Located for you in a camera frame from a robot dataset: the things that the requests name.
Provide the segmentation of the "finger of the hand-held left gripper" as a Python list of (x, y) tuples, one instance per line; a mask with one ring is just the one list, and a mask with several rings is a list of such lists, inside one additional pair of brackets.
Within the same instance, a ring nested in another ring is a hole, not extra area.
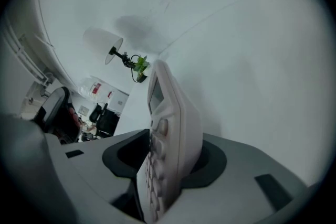
[(39, 109), (39, 127), (45, 133), (53, 129), (65, 130), (70, 126), (68, 101), (70, 91), (66, 87), (57, 88)]

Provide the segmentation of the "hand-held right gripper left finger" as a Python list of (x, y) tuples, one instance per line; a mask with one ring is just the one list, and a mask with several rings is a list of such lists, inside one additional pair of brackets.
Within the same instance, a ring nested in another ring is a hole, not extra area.
[(0, 168), (13, 222), (144, 224), (135, 182), (103, 164), (109, 145), (61, 145), (33, 122), (0, 115)]

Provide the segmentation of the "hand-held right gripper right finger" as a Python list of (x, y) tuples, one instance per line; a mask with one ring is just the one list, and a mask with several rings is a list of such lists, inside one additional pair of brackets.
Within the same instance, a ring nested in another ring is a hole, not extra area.
[(201, 167), (162, 224), (288, 224), (316, 192), (263, 151), (204, 134)]

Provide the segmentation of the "white oblong object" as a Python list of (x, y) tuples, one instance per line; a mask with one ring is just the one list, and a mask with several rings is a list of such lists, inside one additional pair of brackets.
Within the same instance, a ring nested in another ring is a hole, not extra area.
[(144, 222), (155, 224), (177, 200), (182, 179), (198, 161), (203, 132), (200, 113), (163, 60), (152, 67), (147, 102), (149, 151), (137, 173), (137, 187)]

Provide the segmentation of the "person's left hand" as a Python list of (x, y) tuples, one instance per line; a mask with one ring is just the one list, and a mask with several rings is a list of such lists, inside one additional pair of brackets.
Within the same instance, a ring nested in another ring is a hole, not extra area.
[(70, 115), (71, 115), (71, 118), (72, 120), (74, 121), (74, 124), (78, 127), (78, 128), (81, 128), (81, 121), (79, 120), (78, 118), (78, 115), (76, 114), (74, 108), (70, 107), (68, 109)]

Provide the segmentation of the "clear plastic water bottle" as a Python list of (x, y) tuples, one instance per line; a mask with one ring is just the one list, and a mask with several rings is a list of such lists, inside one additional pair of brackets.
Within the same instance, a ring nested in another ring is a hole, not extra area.
[(78, 85), (78, 93), (93, 103), (109, 103), (116, 89), (96, 77), (84, 78)]

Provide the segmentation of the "black office chair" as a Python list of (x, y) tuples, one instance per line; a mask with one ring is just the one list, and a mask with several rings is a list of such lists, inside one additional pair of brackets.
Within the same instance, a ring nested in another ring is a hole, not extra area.
[(104, 107), (98, 103), (93, 112), (89, 116), (89, 120), (95, 125), (97, 131), (96, 135), (101, 138), (114, 136), (114, 132), (118, 125), (119, 116), (107, 109), (108, 104)]

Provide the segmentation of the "plain white box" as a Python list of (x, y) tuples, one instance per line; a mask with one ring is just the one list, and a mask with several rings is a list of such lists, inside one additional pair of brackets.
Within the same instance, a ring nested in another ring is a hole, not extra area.
[(128, 100), (128, 97), (128, 94), (116, 89), (110, 96), (110, 101), (108, 103), (107, 109), (116, 114), (121, 114)]

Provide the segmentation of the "white shade desk lamp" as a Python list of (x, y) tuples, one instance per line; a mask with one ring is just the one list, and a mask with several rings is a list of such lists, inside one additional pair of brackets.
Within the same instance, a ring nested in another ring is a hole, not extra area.
[(123, 54), (119, 52), (124, 41), (122, 37), (101, 28), (89, 27), (84, 32), (82, 40), (83, 45), (105, 65), (108, 65), (115, 57), (119, 58), (122, 64), (131, 70), (132, 80), (135, 83), (142, 83), (147, 78), (144, 74), (137, 79), (137, 73), (132, 70), (140, 55), (129, 57), (127, 52)]

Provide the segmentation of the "small green potted plant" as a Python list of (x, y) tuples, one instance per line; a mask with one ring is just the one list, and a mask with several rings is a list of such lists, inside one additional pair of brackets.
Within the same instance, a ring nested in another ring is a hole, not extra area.
[(148, 57), (144, 56), (138, 56), (137, 61), (134, 63), (134, 67), (132, 70), (136, 72), (137, 79), (140, 79), (142, 76), (144, 76), (144, 72), (147, 68), (149, 68), (151, 64), (148, 62)]

